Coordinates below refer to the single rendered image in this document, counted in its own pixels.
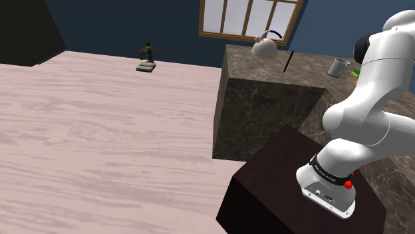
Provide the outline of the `brown marble counter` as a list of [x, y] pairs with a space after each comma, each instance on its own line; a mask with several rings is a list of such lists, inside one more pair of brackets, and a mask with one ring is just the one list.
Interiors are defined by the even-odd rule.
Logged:
[[[227, 45], [213, 123], [213, 157], [244, 162], [271, 135], [289, 125], [320, 144], [332, 136], [323, 130], [323, 112], [352, 91], [358, 68], [352, 62], [334, 78], [327, 74], [333, 57], [280, 51], [260, 59], [251, 49]], [[415, 234], [415, 156], [373, 162], [360, 169], [386, 207], [384, 234]]]

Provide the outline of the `dark brown robot stand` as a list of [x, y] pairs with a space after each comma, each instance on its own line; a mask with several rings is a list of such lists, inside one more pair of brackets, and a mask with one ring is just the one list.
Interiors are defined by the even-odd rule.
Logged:
[[283, 127], [232, 176], [217, 222], [227, 234], [383, 234], [386, 208], [360, 171], [354, 173], [356, 207], [348, 219], [301, 193], [295, 173], [321, 148]]

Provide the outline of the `wooden framed window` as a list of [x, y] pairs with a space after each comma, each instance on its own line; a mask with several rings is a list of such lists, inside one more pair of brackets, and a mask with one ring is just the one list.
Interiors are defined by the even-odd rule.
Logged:
[[200, 0], [198, 35], [252, 43], [267, 38], [287, 46], [307, 0]]

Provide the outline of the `black pen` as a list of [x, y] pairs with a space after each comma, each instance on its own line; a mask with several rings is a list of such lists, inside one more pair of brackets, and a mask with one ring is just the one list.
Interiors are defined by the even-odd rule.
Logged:
[[295, 52], [295, 51], [291, 51], [291, 53], [290, 53], [290, 55], [289, 55], [289, 58], [287, 59], [287, 62], [286, 62], [285, 67], [284, 67], [284, 69], [283, 69], [283, 73], [284, 73], [284, 72], [286, 72], [286, 70], [287, 70], [287, 68], [288, 68], [288, 66], [289, 66], [289, 63], [291, 62], [291, 59], [292, 59], [292, 56], [293, 56], [294, 52]]

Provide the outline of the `dark soldier figure on base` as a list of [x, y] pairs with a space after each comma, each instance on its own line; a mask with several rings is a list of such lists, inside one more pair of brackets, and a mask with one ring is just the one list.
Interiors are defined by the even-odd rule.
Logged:
[[162, 49], [154, 49], [150, 41], [146, 42], [146, 46], [137, 51], [140, 60], [143, 60], [137, 67], [136, 71], [140, 72], [152, 72], [156, 68], [154, 62], [153, 52], [161, 51]]

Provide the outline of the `black cabinet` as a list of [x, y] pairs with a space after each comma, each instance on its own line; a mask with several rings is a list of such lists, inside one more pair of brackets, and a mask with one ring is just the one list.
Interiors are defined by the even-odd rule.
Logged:
[[45, 0], [0, 0], [0, 64], [35, 66], [64, 51]]

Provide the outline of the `grey mug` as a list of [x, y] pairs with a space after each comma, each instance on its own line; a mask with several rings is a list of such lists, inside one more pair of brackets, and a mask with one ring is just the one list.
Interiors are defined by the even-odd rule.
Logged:
[[350, 62], [348, 60], [345, 60], [343, 58], [336, 58], [333, 64], [331, 65], [330, 69], [328, 70], [327, 74], [332, 77], [339, 78], [343, 74], [343, 72], [348, 68], [349, 65]]

